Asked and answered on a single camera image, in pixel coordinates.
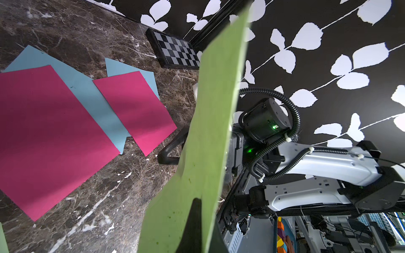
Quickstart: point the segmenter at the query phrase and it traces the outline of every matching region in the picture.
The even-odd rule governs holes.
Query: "dark marble surface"
[[[107,76],[104,57],[154,71],[160,99],[178,127],[147,157],[128,138],[124,155],[35,223],[0,191],[11,253],[136,252],[146,207],[176,169],[159,165],[156,154],[191,121],[198,79],[197,71],[160,68],[146,29],[83,0],[0,0],[0,70],[32,45],[94,79]]]

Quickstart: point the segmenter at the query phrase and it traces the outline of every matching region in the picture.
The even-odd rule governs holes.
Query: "checkerboard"
[[[196,52],[187,41],[167,36],[150,28],[146,34],[163,68],[198,69],[200,67]]]

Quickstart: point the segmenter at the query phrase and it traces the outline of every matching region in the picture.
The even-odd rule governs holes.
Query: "orange block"
[[[284,224],[281,221],[278,221],[277,228],[281,228],[282,230],[284,230]]]
[[[287,253],[284,248],[277,248],[277,253]]]

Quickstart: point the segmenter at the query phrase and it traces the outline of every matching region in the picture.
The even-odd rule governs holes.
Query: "blue paper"
[[[155,75],[153,72],[132,67],[131,65],[109,58],[105,58],[105,67],[107,68],[107,76],[109,77],[140,71],[153,93],[159,98],[158,88],[156,87]]]
[[[122,154],[126,138],[131,135],[94,85],[93,79],[32,46],[27,46],[3,72],[39,68],[46,65],[53,67]]]

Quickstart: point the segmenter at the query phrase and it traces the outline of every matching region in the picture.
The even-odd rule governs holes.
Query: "green card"
[[[3,227],[0,223],[0,253],[9,253],[7,248],[6,237],[4,236]]]
[[[208,252],[222,190],[230,125],[245,60],[248,11],[205,49],[198,99],[175,175],[150,202],[138,252],[176,251],[194,198],[202,202],[202,252]]]

